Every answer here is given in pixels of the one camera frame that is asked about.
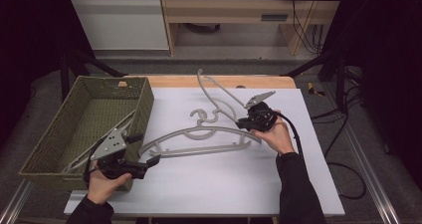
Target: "desk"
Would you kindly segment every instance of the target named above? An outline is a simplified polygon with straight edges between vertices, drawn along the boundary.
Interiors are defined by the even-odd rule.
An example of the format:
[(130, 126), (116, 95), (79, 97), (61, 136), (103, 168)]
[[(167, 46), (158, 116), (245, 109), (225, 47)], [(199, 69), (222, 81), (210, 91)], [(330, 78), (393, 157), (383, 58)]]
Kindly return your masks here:
[[(155, 101), (144, 143), (174, 130), (173, 120), (177, 120), (178, 128), (185, 128), (185, 114), (192, 111), (192, 106), (203, 108), (201, 101), (207, 101), (200, 89), (192, 88), (198, 87), (194, 76), (149, 79)], [(344, 210), (324, 162), (301, 91), (295, 89), (293, 80), (281, 77), (214, 79), (241, 100), (266, 91), (276, 91), (266, 102), (270, 107), (277, 106), (277, 109), (284, 111), (296, 125), (303, 143), (310, 179), (323, 213), (328, 216), (343, 215)], [(237, 86), (245, 86), (247, 89), (229, 89)], [(208, 89), (208, 92), (215, 97), (221, 90)], [(179, 98), (177, 102), (170, 102), (175, 98)], [(245, 111), (236, 109), (236, 113), (244, 115)], [(218, 122), (215, 125), (234, 125), (222, 116)], [(195, 124), (195, 118), (188, 121), (188, 125)], [(232, 141), (229, 138), (224, 136), (226, 144)], [(179, 143), (185, 144), (174, 141), (172, 146)], [(238, 151), (162, 158), (158, 165), (148, 170), (143, 180), (134, 180), (130, 192), (115, 193), (109, 203), (114, 207), (116, 215), (124, 216), (276, 216), (279, 211), (281, 185), (275, 158), (276, 153), (265, 143), (252, 143)], [(84, 191), (74, 191), (65, 213), (72, 213), (85, 194)]]

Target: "green woven basket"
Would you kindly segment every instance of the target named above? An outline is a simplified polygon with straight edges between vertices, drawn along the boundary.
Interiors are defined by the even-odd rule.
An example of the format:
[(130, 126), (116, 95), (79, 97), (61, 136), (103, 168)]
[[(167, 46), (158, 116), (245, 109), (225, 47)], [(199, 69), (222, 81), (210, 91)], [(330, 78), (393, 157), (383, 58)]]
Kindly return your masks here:
[[(86, 190), (84, 165), (72, 173), (61, 173), (63, 168), (133, 110), (128, 135), (145, 133), (153, 101), (148, 78), (78, 77), (19, 175), (45, 188)], [(130, 144), (126, 160), (138, 161), (141, 146), (142, 141)]]

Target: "black sleeve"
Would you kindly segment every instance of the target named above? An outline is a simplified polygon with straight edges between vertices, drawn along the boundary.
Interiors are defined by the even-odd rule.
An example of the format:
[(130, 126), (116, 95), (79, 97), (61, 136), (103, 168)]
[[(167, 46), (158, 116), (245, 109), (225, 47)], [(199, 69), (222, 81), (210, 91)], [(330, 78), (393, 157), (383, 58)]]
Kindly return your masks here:
[(96, 205), (87, 196), (75, 208), (69, 217), (67, 224), (107, 224), (111, 223), (114, 213), (112, 207), (106, 202), (104, 205)]
[(278, 155), (276, 163), (283, 185), (280, 193), (279, 223), (325, 223), (317, 194), (301, 157), (295, 152), (290, 152)]

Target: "cabinet door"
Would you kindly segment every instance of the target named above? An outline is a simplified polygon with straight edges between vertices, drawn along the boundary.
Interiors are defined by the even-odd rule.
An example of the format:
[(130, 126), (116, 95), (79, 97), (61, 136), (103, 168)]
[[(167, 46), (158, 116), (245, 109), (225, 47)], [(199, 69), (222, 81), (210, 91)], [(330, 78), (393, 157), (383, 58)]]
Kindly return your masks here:
[(93, 50), (168, 50), (160, 0), (72, 0)]

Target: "gray floor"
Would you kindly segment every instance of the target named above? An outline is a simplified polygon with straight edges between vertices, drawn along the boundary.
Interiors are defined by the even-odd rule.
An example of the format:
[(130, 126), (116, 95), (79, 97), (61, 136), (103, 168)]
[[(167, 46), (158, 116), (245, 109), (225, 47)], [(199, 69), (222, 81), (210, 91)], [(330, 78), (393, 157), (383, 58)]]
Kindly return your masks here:
[[(224, 25), (218, 33), (212, 35), (192, 33), (182, 27), (178, 37), (177, 54), (173, 58), (159, 53), (147, 53), (149, 56), (142, 56), (141, 60), (133, 54), (129, 54), (130, 57), (128, 57), (128, 53), (125, 54), (126, 57), (122, 56), (123, 53), (118, 54), (116, 56), (118, 60), (110, 60), (110, 56), (102, 58), (112, 67), (131, 74), (195, 74), (198, 68), (202, 68), (210, 75), (275, 75), (284, 74), (313, 56), (303, 52), (296, 57), (291, 57), (286, 54), (286, 51), (286, 45), (277, 26), (254, 28), (254, 26)], [(333, 109), (328, 97), (308, 93), (309, 82), (313, 82), (319, 91), (323, 89), (315, 76), (317, 69), (309, 70), (296, 78), (296, 84), (303, 91), (310, 115)], [(326, 83), (324, 86), (332, 87), (333, 83)], [(8, 141), (1, 147), (0, 177), (3, 182), (0, 189), (0, 210), (4, 209), (22, 180), (17, 175), (18, 170), (61, 105), (58, 72), (37, 80), (33, 83), (33, 87), (34, 96)], [(336, 115), (324, 120), (334, 119)], [(359, 104), (353, 106), (350, 108), (348, 122), (370, 158), (401, 223), (422, 223), (421, 191), (412, 182), (399, 158), (384, 153), (382, 139), (368, 111)], [(340, 125), (340, 120), (315, 123), (322, 150), (327, 149)], [(341, 162), (357, 169), (348, 144), (349, 141), (343, 133), (327, 160)], [(343, 194), (356, 195), (360, 192), (362, 186), (356, 176), (342, 168), (331, 167), (330, 169), (337, 188)], [(68, 197), (67, 192), (46, 190), (35, 186), (22, 209), (20, 218), (66, 219), (63, 210)], [(359, 200), (341, 198), (341, 202), (345, 209), (345, 216), (327, 218), (328, 223), (383, 223), (370, 193), (366, 193)]]

